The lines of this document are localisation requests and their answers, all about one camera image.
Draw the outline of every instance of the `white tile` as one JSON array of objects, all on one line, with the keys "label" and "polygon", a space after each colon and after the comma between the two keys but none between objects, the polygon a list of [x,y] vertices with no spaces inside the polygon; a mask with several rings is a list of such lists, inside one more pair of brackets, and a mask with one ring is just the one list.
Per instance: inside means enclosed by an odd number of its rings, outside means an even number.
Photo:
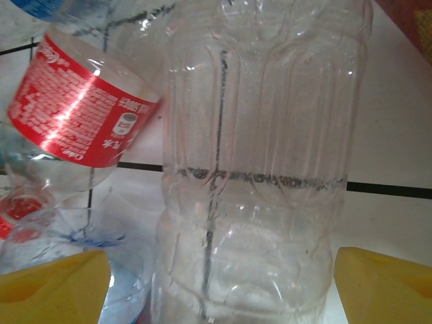
[{"label": "white tile", "polygon": [[153,237],[165,205],[160,172],[117,168],[93,190],[92,208],[122,214]]},{"label": "white tile", "polygon": [[[354,246],[432,266],[432,200],[348,192],[332,251]],[[325,324],[348,324],[334,281]]]},{"label": "white tile", "polygon": [[124,153],[123,162],[162,164],[163,118],[163,110],[157,110]]},{"label": "white tile", "polygon": [[349,179],[432,188],[432,67],[374,8]]},{"label": "white tile", "polygon": [[0,56],[0,109],[12,101],[30,63],[30,49]]}]

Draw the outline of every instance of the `yellow object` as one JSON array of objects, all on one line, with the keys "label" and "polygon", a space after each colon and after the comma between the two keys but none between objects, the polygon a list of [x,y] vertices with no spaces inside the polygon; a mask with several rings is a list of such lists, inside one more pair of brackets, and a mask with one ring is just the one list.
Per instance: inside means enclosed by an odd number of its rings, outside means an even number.
[{"label": "yellow object", "polygon": [[432,267],[341,248],[335,282],[349,324],[432,323]]},{"label": "yellow object", "polygon": [[432,63],[432,10],[414,11],[423,54]]},{"label": "yellow object", "polygon": [[0,276],[0,323],[97,324],[110,278],[99,250]]}]

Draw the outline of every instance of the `empty water bottle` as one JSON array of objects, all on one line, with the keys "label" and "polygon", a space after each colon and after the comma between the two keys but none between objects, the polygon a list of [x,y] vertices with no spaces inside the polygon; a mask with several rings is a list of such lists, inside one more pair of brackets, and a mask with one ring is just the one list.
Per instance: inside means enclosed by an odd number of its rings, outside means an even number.
[{"label": "empty water bottle", "polygon": [[317,324],[369,0],[184,0],[169,21],[154,324]]}]

